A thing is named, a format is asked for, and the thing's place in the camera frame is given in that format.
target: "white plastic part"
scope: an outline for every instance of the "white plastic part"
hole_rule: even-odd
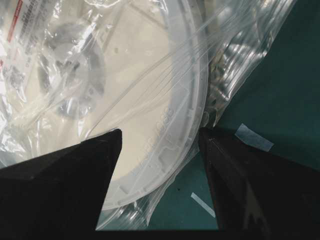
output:
[[[135,9],[136,14],[140,14],[144,19],[139,21],[140,24],[150,24],[149,18],[150,21],[154,21],[152,28],[159,28],[157,39],[168,45],[168,53],[172,50],[170,42],[176,42],[177,38],[182,42],[187,40],[191,37],[190,32],[194,32],[201,22],[192,14],[193,1],[183,1],[183,5],[178,1],[161,1],[167,7],[168,15],[161,15],[161,12],[158,13],[159,15],[154,14],[151,11],[150,1],[137,2],[140,5],[136,6],[138,8],[138,10]],[[174,25],[170,25],[171,18],[174,19]],[[130,24],[134,23],[122,19],[118,24],[120,29],[121,27],[125,29],[130,28]],[[148,32],[128,37],[134,38],[134,42],[138,44],[146,36]],[[204,35],[199,36],[200,39],[195,39],[184,46],[184,52],[195,51],[195,46],[205,38]],[[115,42],[114,47],[120,49],[116,44],[120,41],[117,39],[116,32],[112,40]],[[194,57],[198,58],[199,54],[194,52]],[[175,71],[183,71],[181,68],[174,70],[175,59],[172,58],[171,61],[172,75],[176,73]],[[126,120],[118,126],[122,130],[123,146],[103,210],[127,205],[152,192],[164,183],[182,162],[196,137],[202,118],[207,94],[207,64],[207,61],[199,61],[179,84],[170,90],[165,102],[148,113]],[[123,73],[123,78],[125,74],[135,74],[135,71],[136,69],[132,69],[132,72]],[[103,132],[107,124],[108,118],[105,117],[93,134]]]
[[[99,6],[99,1],[84,2],[90,7],[91,2]],[[40,51],[32,55],[30,76],[19,86],[23,94],[16,93],[16,88],[9,94],[14,108],[10,124],[18,129],[18,136],[13,136],[13,127],[9,136],[29,141],[27,148],[21,140],[18,162],[78,144],[83,136],[120,128],[122,151],[103,205],[104,210],[114,209],[158,188],[189,151],[207,94],[208,58],[201,50],[206,50],[206,38],[198,31],[202,20],[194,0],[118,2],[108,14],[97,14],[103,15],[97,21],[84,20],[83,13],[89,19],[94,14],[77,3],[66,0],[57,7],[59,15],[53,13],[42,45],[34,47]],[[10,4],[12,8],[20,5],[28,14],[29,2]],[[10,31],[11,19],[4,32]],[[20,31],[23,22],[16,28]],[[142,84],[127,90],[164,56],[165,64],[153,68]],[[126,115],[133,102],[144,106],[158,96],[156,104]]]

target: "round plastic lid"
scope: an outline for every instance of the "round plastic lid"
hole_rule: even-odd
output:
[[[36,96],[40,91],[50,93],[60,85],[57,80],[59,77],[52,81],[52,76],[62,75],[67,70],[69,74],[66,84],[81,82],[83,79],[87,84],[72,97],[60,102],[57,109],[47,111],[47,119],[54,127],[68,121],[72,123],[75,115],[90,116],[95,108],[103,106],[108,96],[118,90],[119,83],[129,85],[127,81],[137,78],[150,67],[150,63],[171,53],[177,43],[190,39],[191,33],[201,23],[199,10],[194,2],[139,0],[124,5],[121,10],[115,11],[116,16],[112,15],[116,19],[112,25],[112,34],[107,39],[92,41],[93,44],[83,50],[81,56],[76,57],[76,64],[70,69],[70,63],[65,59],[73,59],[68,56],[67,49],[72,49],[72,41],[77,39],[73,36],[86,27],[71,12],[66,23],[59,24],[52,30],[56,33],[53,35],[55,37],[44,44],[48,48],[43,49],[38,67],[32,70],[27,95]],[[203,43],[204,37],[204,34],[193,37],[192,41],[183,45],[182,52],[199,57],[200,53],[195,50],[195,46]],[[127,113],[132,97],[137,99],[137,96],[142,96],[142,100],[149,100],[153,97],[153,92],[157,92],[157,85],[147,93],[138,87],[133,88],[90,133],[90,136],[97,136],[114,127],[122,130],[122,150],[103,210],[130,204],[154,191],[173,174],[188,153],[205,106],[208,62],[197,61],[188,70],[187,66],[186,69],[181,65],[176,66],[181,57],[175,54],[170,57],[169,67],[160,83],[166,81],[160,86],[166,91],[162,101],[140,114],[119,121],[118,116]],[[149,77],[157,78],[163,70],[160,67],[154,68]],[[175,76],[181,73],[184,73],[183,77],[176,82]],[[51,148],[50,141],[52,140],[47,139],[47,144],[43,144],[47,149],[42,149],[41,152],[54,149]],[[65,147],[78,143],[70,135],[66,136],[64,142]]]

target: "plastic bag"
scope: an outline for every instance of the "plastic bag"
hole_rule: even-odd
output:
[[[202,127],[214,127],[232,97],[245,82],[254,68],[268,53],[284,20],[295,4],[295,0],[279,1],[197,1],[204,20],[212,17],[206,25],[206,34],[222,34],[224,24],[230,27],[224,36],[220,35],[217,47],[210,48],[208,93],[202,116]],[[234,15],[246,13],[247,24],[241,26]],[[172,176],[159,188],[139,200],[113,210],[101,212],[98,230],[136,230],[148,227],[152,213],[166,189],[175,180],[182,168],[199,152],[195,139],[190,151]]]
[[[121,128],[99,228],[142,227],[187,153],[197,151],[205,105],[204,116],[214,110],[218,120],[293,4],[0,1],[0,162]]]

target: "white label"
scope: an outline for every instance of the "white label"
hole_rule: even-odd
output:
[[[52,0],[12,1],[1,29],[5,54],[0,55],[0,70],[7,88],[15,90],[23,102],[51,3]]]

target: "clear plastic bag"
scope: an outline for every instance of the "clear plastic bag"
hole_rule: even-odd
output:
[[[294,2],[0,1],[0,162],[120,128],[98,228],[142,227],[197,151],[203,113],[217,122]]]

